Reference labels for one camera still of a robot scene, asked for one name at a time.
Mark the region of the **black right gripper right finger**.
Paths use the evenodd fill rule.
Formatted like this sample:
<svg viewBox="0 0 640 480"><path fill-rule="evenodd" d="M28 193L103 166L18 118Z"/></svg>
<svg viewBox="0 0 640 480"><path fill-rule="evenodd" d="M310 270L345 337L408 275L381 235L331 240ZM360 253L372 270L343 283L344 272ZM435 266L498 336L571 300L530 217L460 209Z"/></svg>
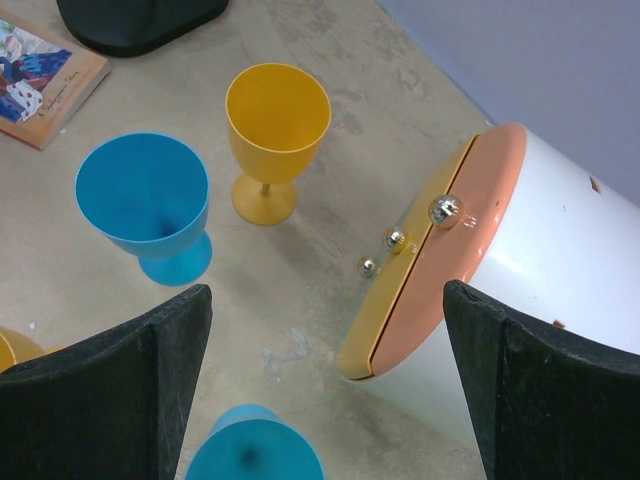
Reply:
<svg viewBox="0 0 640 480"><path fill-rule="evenodd" d="M443 311L487 478L638 478L638 355L459 280Z"/></svg>

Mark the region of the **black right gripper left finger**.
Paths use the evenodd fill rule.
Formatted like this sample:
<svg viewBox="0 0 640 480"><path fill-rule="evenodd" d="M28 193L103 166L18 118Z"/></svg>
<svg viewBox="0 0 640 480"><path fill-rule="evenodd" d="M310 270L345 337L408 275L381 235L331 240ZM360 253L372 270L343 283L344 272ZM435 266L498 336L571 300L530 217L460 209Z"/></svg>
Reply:
<svg viewBox="0 0 640 480"><path fill-rule="evenodd" d="M174 478L212 316L197 284L3 372L2 478Z"/></svg>

